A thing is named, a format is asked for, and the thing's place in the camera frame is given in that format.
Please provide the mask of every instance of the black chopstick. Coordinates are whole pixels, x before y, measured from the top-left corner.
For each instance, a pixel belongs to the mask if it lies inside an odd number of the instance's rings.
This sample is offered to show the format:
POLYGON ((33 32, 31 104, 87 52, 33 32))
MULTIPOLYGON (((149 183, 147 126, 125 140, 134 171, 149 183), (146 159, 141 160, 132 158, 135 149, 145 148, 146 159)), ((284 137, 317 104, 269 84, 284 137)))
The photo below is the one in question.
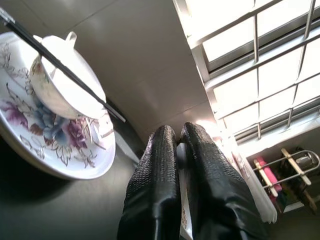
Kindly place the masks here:
POLYGON ((77 77, 68 67, 63 65, 50 51, 48 51, 42 44, 33 38, 33 36, 26 31, 26 29, 16 22, 3 8, 0 7, 0 19, 3 19, 4 25, 17 34, 21 39, 33 47, 41 56, 45 57, 56 68, 60 69, 68 78, 76 83, 80 88, 85 90, 93 98, 95 98, 100 104, 102 104, 110 114, 120 119, 122 122, 126 122, 126 119, 118 113, 112 106, 104 102, 98 97, 94 91, 92 91, 80 78, 77 77))

